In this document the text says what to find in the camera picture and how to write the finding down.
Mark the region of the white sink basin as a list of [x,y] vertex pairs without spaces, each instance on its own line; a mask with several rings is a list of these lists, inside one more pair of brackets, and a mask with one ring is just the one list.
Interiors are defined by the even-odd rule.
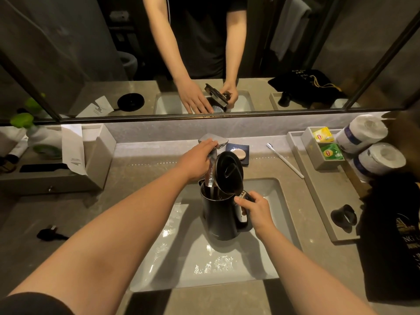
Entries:
[[197,183],[180,193],[159,237],[135,273],[133,292],[278,278],[255,231],[219,241],[207,231]]

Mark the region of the chrome sink faucet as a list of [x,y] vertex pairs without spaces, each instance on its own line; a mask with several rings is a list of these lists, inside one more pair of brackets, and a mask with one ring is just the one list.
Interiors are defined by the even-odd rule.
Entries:
[[198,142],[201,143],[202,141],[208,140],[210,138],[213,141],[216,141],[218,144],[216,145],[216,147],[214,147],[210,151],[210,153],[207,156],[207,158],[210,161],[210,164],[209,164],[209,169],[207,170],[207,173],[205,174],[205,185],[207,187],[213,188],[217,186],[216,181],[215,181],[214,169],[215,169],[215,163],[218,157],[218,150],[224,147],[228,143],[228,139],[217,136],[212,133],[207,133],[204,136],[202,136],[200,139],[198,139]]

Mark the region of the person's right forearm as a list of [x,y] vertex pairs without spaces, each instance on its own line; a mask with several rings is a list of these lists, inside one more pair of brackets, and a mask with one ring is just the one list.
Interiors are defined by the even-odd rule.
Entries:
[[272,223],[254,229],[298,315],[378,315]]

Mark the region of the white toothbrush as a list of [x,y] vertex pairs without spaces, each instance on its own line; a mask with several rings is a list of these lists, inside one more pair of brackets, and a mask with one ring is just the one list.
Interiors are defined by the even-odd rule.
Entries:
[[305,177],[303,176],[303,174],[296,169],[283,155],[281,155],[280,153],[278,153],[272,146],[272,144],[267,143],[266,144],[267,148],[269,148],[277,157],[279,157],[293,172],[295,172],[301,179],[304,179]]

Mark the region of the small grey tea bag box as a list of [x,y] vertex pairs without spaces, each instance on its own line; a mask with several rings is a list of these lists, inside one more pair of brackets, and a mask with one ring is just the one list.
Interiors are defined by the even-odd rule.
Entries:
[[306,152],[311,160],[311,163],[317,171],[327,171],[337,169],[339,165],[346,163],[346,160],[325,160],[320,150],[320,145],[323,143],[317,143],[312,135],[312,132],[320,129],[321,127],[307,127],[302,136],[302,143],[306,149]]

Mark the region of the white toilet paper roll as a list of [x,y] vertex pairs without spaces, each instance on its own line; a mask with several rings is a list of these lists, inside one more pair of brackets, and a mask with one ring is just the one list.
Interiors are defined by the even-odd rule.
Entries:
[[405,156],[389,143],[375,143],[349,161],[361,181],[369,182],[404,167]]
[[340,130],[335,141],[347,154],[358,154],[388,135],[388,129],[380,118],[373,115],[360,115]]

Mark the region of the white bottle with green cap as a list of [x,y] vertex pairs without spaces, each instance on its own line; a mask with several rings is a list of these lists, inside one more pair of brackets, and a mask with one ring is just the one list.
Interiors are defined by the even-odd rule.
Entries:
[[12,126],[24,128],[28,137],[28,146],[45,159],[62,158],[62,132],[46,126],[34,124],[34,116],[30,113],[20,113],[10,119]]

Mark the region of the black comb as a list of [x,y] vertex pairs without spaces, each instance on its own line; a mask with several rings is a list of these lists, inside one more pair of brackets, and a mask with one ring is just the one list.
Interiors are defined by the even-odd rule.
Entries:
[[45,164],[24,164],[20,167],[20,173],[39,173],[54,172],[57,170],[70,170],[64,163],[45,163]]

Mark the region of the person's black sleeve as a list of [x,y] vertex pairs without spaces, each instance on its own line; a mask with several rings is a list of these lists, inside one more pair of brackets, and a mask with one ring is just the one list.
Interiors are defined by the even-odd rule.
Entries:
[[0,299],[0,315],[75,315],[55,297],[23,292]]

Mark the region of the yellow tea bag packet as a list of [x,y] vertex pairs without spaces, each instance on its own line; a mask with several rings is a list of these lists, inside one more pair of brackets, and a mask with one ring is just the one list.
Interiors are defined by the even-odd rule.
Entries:
[[333,143],[334,136],[328,127],[322,127],[312,132],[312,135],[317,143]]

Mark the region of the white tube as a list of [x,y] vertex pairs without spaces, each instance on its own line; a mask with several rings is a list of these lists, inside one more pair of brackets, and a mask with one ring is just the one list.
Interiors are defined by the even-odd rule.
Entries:
[[18,164],[28,147],[28,138],[21,139],[21,141],[18,142],[16,146],[5,156],[5,160],[14,165]]

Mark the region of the white paper card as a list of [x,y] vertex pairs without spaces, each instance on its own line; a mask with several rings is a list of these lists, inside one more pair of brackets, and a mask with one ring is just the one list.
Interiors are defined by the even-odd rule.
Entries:
[[76,174],[87,175],[81,124],[61,125],[62,162]]

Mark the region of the person's right hand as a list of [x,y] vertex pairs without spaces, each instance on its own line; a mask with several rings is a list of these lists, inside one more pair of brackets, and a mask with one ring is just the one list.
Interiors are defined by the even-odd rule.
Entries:
[[251,223],[255,230],[257,238],[263,241],[276,229],[272,220],[269,202],[259,193],[250,191],[249,195],[252,201],[252,208],[243,208],[243,211],[249,210]]

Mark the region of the long grey amenity tray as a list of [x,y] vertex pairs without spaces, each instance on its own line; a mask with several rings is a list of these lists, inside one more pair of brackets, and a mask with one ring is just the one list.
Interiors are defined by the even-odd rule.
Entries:
[[[317,171],[302,143],[304,131],[292,131],[286,135],[292,153],[304,176],[304,180],[317,207],[319,215],[333,243],[350,242],[360,238],[357,225],[362,214],[363,202],[344,169],[349,168],[348,162],[339,165],[337,169]],[[333,210],[344,205],[350,205],[355,211],[358,222],[351,233],[346,233],[336,226],[330,217]]]

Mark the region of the green tea bag packet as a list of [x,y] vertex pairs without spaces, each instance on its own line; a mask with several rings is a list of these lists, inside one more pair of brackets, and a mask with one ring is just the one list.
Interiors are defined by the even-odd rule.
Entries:
[[325,160],[344,160],[344,156],[336,143],[323,143],[320,150]]

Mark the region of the person's left hand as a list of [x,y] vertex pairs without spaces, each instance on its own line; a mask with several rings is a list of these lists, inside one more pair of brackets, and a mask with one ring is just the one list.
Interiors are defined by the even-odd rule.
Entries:
[[209,159],[202,161],[194,157],[194,147],[179,159],[175,167],[177,173],[186,181],[202,177],[207,172],[210,164]]

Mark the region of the black drawstring bag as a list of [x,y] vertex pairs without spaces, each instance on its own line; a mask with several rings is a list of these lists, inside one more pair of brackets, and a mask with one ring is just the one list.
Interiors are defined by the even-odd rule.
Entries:
[[356,227],[366,297],[420,304],[420,180],[390,173],[370,185]]

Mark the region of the black electric kettle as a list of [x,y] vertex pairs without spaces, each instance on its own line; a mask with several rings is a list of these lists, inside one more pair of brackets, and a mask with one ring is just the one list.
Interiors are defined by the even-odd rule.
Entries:
[[249,232],[253,226],[249,210],[245,210],[246,221],[237,215],[239,205],[235,196],[254,201],[244,190],[244,172],[239,158],[230,151],[218,154],[215,163],[216,187],[207,187],[205,178],[198,182],[203,203],[203,216],[208,232],[220,241],[229,241],[239,233]]

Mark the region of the person's left forearm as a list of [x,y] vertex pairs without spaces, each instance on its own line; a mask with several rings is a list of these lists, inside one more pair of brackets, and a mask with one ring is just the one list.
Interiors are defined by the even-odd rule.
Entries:
[[113,315],[188,181],[176,168],[81,228],[9,294],[43,293],[75,315]]

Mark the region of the black framed wall mirror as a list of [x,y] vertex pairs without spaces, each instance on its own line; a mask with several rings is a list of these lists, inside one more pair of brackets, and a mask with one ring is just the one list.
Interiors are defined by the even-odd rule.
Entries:
[[420,0],[0,0],[0,123],[420,106]]

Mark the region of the grey amenity organizer box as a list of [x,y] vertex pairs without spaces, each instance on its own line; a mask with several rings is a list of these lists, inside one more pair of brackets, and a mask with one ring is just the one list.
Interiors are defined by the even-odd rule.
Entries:
[[[20,173],[25,164],[63,163],[62,159],[45,159],[29,147],[11,173],[0,173],[0,191],[9,195],[28,196],[103,190],[116,141],[104,124],[84,124],[82,136],[87,175],[71,170]],[[48,126],[61,131],[61,126]]]

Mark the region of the black power plug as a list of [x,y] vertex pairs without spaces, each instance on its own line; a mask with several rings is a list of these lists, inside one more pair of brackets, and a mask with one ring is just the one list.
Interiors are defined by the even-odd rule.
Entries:
[[44,229],[41,229],[36,237],[39,240],[42,240],[44,242],[52,242],[52,241],[66,241],[69,239],[68,236],[65,236],[63,234],[57,233],[58,227],[56,225],[50,225]]

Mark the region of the dark blue soap dish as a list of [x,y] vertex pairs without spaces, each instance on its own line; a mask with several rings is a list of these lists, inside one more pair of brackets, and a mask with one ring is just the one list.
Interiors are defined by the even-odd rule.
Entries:
[[[229,143],[229,142],[226,144],[226,151],[232,152],[233,150],[238,149],[238,148],[245,150],[249,155],[249,145],[235,144],[235,143]],[[242,161],[240,162],[242,166],[247,167],[249,165],[249,156],[244,162]]]

